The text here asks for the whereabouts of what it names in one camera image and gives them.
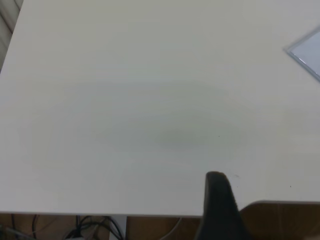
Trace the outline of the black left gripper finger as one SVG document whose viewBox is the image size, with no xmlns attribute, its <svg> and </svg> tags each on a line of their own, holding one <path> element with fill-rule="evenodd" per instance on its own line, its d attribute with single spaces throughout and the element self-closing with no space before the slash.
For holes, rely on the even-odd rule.
<svg viewBox="0 0 320 240">
<path fill-rule="evenodd" d="M 203 215 L 196 240 L 250 240 L 227 176 L 218 171 L 205 176 Z"/>
</svg>

